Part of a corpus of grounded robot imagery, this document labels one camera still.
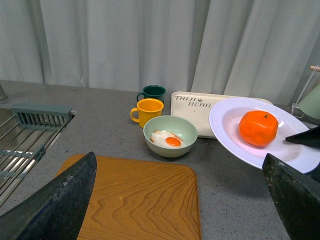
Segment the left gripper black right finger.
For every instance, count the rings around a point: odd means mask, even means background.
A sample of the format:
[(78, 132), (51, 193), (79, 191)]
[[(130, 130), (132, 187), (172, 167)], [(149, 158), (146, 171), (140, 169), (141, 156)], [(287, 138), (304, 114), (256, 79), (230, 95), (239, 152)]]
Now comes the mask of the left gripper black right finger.
[(277, 213), (291, 240), (320, 238), (320, 183), (268, 153), (262, 164)]

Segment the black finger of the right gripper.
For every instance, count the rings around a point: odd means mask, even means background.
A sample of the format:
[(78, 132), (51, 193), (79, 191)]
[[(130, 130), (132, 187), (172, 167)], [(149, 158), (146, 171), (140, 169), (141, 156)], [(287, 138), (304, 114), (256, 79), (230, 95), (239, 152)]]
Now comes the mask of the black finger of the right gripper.
[(288, 136), (285, 140), (289, 143), (300, 144), (314, 149), (320, 149), (320, 127), (309, 129), (292, 136)]

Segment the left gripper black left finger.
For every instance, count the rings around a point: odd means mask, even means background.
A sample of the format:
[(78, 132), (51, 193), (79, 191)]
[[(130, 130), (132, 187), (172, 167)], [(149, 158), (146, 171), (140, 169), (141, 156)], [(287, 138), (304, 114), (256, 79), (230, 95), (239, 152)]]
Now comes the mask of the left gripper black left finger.
[(97, 172), (93, 152), (0, 217), (2, 240), (75, 240), (82, 227)]

